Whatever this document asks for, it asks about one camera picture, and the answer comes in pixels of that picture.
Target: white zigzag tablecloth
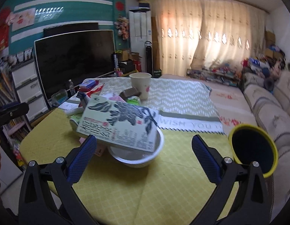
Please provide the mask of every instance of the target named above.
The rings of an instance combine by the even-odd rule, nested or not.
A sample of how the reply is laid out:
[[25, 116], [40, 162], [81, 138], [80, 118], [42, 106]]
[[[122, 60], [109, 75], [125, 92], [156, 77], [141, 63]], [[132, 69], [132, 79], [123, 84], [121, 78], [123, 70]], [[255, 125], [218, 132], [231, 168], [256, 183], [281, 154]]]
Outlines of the white zigzag tablecloth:
[[[119, 95], [131, 87], [130, 78], [94, 80], [99, 80], [99, 85], [104, 84], [100, 95]], [[142, 106], [160, 111], [160, 128], [222, 133], [218, 111], [209, 95], [210, 91], [201, 82], [151, 79], [149, 97], [142, 101]]]

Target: sofa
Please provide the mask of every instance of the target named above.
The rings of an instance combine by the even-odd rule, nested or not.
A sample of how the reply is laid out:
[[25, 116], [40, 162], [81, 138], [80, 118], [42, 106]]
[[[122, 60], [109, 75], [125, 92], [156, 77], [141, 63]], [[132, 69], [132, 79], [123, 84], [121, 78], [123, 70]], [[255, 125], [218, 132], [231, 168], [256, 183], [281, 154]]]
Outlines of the sofa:
[[290, 198], [290, 72], [282, 72], [272, 92], [263, 88], [264, 80], [259, 76], [246, 73], [244, 78], [244, 97], [279, 154], [275, 172], [266, 179], [272, 221]]

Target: water bottle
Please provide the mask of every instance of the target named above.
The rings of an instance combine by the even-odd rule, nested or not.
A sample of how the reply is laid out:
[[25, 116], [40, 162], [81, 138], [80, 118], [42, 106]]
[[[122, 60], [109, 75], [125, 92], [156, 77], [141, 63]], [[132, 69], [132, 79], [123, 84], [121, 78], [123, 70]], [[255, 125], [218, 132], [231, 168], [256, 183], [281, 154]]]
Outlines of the water bottle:
[[71, 80], [69, 80], [69, 88], [70, 88], [71, 95], [72, 96], [75, 95], [76, 92], [75, 92], [75, 89], [74, 89], [74, 84], [73, 84], [73, 82]]

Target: picture on wall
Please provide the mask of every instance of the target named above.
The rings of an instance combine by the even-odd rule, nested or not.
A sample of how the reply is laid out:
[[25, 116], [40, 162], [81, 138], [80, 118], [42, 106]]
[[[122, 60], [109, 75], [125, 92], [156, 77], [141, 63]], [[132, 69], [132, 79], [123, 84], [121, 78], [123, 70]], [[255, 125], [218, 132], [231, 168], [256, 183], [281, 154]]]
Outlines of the picture on wall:
[[12, 31], [22, 29], [35, 23], [35, 8], [15, 13]]

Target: stuffed toy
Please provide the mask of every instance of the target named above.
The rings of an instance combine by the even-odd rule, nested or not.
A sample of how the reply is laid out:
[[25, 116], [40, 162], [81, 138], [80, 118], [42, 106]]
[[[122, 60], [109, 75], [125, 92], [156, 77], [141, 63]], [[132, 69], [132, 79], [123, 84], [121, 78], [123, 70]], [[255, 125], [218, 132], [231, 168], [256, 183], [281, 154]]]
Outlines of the stuffed toy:
[[277, 80], [280, 78], [281, 75], [281, 61], [278, 60], [274, 67], [270, 69], [270, 76], [274, 79]]

